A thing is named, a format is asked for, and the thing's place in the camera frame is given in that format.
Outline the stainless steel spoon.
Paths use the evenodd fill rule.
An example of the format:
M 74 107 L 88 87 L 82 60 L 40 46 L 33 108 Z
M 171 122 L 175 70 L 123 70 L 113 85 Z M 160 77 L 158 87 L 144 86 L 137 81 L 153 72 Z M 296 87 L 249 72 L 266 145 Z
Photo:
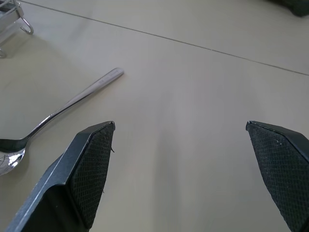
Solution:
M 122 68 L 115 68 L 111 70 L 82 92 L 74 96 L 64 106 L 51 113 L 25 137 L 16 140 L 0 139 L 0 176 L 9 173 L 20 163 L 25 155 L 27 143 L 50 121 L 83 99 L 105 88 L 123 74 L 124 70 Z

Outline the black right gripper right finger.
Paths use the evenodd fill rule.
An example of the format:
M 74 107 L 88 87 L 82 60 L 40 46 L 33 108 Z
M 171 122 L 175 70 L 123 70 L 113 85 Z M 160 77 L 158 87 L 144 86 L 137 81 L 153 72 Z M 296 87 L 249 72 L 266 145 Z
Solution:
M 288 228 L 309 232 L 309 139 L 257 121 L 248 121 L 246 131 L 263 182 Z

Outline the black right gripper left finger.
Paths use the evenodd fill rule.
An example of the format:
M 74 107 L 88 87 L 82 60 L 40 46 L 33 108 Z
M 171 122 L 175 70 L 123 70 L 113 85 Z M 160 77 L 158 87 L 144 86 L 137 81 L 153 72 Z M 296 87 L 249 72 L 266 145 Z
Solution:
M 5 232 L 89 232 L 104 192 L 115 123 L 77 133 L 41 176 Z

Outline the dark green-black object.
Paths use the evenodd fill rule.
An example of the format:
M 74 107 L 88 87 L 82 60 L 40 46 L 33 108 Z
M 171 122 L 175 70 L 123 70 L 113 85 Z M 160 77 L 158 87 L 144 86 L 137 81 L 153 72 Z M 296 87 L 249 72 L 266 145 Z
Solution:
M 309 0 L 269 0 L 288 8 L 298 17 L 309 16 Z

